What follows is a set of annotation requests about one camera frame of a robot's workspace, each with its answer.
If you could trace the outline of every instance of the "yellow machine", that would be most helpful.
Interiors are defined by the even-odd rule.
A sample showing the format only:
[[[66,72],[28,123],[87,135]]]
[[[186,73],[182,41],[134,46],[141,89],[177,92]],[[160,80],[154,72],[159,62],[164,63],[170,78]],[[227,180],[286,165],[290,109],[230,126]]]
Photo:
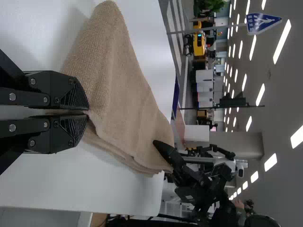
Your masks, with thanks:
[[[205,54],[205,42],[206,37],[205,34],[197,32],[194,33],[194,56],[203,56]]]
[[[195,21],[193,24],[194,24],[194,29],[202,28],[201,21]],[[206,42],[206,36],[203,32],[195,32],[193,34],[194,56],[196,56],[196,57],[203,56],[205,54],[205,42]]]
[[[194,24],[194,29],[202,28],[202,22],[201,21],[195,21],[193,24]]]

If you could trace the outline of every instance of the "screw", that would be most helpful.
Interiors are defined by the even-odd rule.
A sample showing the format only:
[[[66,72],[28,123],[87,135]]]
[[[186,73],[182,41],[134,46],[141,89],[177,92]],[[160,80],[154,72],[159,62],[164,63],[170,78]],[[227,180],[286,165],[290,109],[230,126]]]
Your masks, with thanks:
[[[36,80],[34,78],[31,78],[30,79],[30,83],[31,83],[31,85],[35,85],[36,84]]]
[[[59,98],[55,97],[55,103],[58,104],[59,103]]]
[[[55,121],[55,122],[53,123],[53,126],[54,126],[55,128],[58,128],[59,123],[58,123],[57,121]]]
[[[11,124],[10,126],[9,126],[9,131],[10,132],[14,132],[14,131],[16,131],[16,126],[14,125],[14,124]]]
[[[29,143],[29,145],[30,145],[31,147],[33,147],[35,144],[36,144],[36,143],[35,143],[34,140],[31,140],[30,143]]]
[[[15,101],[16,100],[16,94],[15,93],[10,93],[10,95],[9,95],[9,99],[10,99],[10,101]]]

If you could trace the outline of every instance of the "white table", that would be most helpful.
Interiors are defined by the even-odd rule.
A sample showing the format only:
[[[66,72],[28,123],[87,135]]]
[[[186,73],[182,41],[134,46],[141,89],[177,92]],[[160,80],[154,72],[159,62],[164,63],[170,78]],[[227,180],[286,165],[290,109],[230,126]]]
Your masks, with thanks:
[[[170,121],[175,66],[158,0],[118,0],[139,64]],[[22,70],[60,71],[95,1],[2,0],[0,48]],[[0,119],[41,111],[0,106]],[[155,216],[163,175],[134,174],[81,142],[54,155],[23,154],[0,176],[0,206]]]

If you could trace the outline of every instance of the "metal bar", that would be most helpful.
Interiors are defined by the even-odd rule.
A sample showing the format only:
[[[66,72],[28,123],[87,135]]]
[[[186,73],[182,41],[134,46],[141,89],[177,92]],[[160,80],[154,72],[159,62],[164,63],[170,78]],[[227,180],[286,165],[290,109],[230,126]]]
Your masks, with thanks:
[[[21,69],[0,49],[0,70],[6,73],[6,76],[18,81],[24,77]]]
[[[46,107],[50,103],[48,94],[0,87],[0,105],[22,105]]]
[[[224,25],[224,26],[214,26],[214,27],[206,27],[206,28],[199,28],[199,29],[192,29],[192,30],[182,30],[182,31],[175,31],[175,32],[167,32],[168,35],[171,34],[178,34],[178,33],[195,33],[195,32],[201,32],[201,31],[209,31],[209,30],[215,30],[219,28],[226,28],[226,27],[241,27],[241,26],[246,26],[246,24],[235,24],[235,25]]]
[[[194,107],[191,107],[191,108],[179,108],[179,110],[208,110],[208,109],[224,109],[224,108],[250,108],[250,107],[265,107],[265,105],[245,105],[245,106],[223,106],[223,107],[220,107],[220,106],[212,106],[212,107],[201,107],[201,108],[194,108]]]
[[[1,120],[0,138],[47,131],[49,129],[49,125],[50,122],[47,118]]]

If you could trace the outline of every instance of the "ceiling light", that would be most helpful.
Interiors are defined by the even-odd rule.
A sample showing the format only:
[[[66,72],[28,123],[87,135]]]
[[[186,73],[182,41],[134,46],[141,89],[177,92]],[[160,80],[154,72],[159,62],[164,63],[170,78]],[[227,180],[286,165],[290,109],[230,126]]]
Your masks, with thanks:
[[[260,104],[260,101],[262,99],[264,91],[265,91],[265,85],[262,84],[261,89],[260,89],[259,94],[258,94],[258,97],[257,97],[257,100],[256,100],[256,106],[258,106]]]
[[[233,22],[232,22],[232,25],[233,25]],[[233,32],[233,27],[232,27],[232,30],[231,30],[231,37],[232,37],[232,32]]]
[[[257,37],[256,37],[256,35],[254,35],[254,39],[252,40],[251,49],[250,49],[250,60],[252,59],[252,55],[254,53],[256,41],[257,41]]]
[[[245,74],[244,79],[243,79],[243,84],[242,84],[242,91],[244,91],[246,80],[247,80],[247,75]]]
[[[233,45],[232,58],[234,58],[234,56],[235,56],[235,50],[236,50],[236,44]]]
[[[238,13],[238,16],[237,16],[237,25],[239,24],[239,20],[240,20],[240,14]]]
[[[250,181],[251,181],[252,183],[254,183],[258,178],[259,178],[259,174],[258,174],[258,172],[256,171],[253,175],[251,175]]]
[[[250,10],[250,0],[247,1],[246,15],[248,14],[249,10]]]
[[[262,10],[264,10],[264,7],[265,7],[265,3],[266,3],[266,0],[262,0]]]
[[[246,131],[248,131],[248,129],[250,129],[251,122],[252,122],[252,117],[250,116],[250,118],[248,119],[248,122],[246,124]]]
[[[303,142],[303,125],[291,136],[290,141],[293,149]]]
[[[238,69],[236,69],[236,73],[235,73],[235,83],[237,82],[237,77],[238,77]]]
[[[285,41],[286,41],[286,38],[287,38],[287,36],[288,36],[288,33],[289,33],[291,27],[292,27],[292,25],[291,25],[291,23],[290,23],[290,20],[288,20],[288,21],[286,22],[285,27],[284,27],[284,30],[283,30],[283,33],[282,33],[282,35],[281,35],[280,41],[279,41],[279,43],[278,43],[278,46],[276,47],[276,51],[275,51],[275,54],[274,54],[274,57],[273,57],[273,59],[274,59],[274,64],[276,64],[276,61],[278,60],[278,58],[279,58],[279,56],[280,56],[280,53],[281,53],[281,51],[282,51],[282,48],[283,48],[283,46],[284,46],[284,43],[285,43]]]
[[[277,163],[276,154],[273,154],[265,163],[264,168],[265,172],[267,172],[271,167],[273,167]]]
[[[245,189],[247,189],[247,187],[248,187],[248,182],[246,181],[246,182],[244,182],[244,184],[242,185],[242,188],[243,188],[243,190],[245,190]]]
[[[232,17],[232,4],[231,4],[231,7],[229,8],[229,18]]]
[[[243,41],[241,40],[240,48],[239,48],[239,59],[241,58],[242,47],[243,47]]]

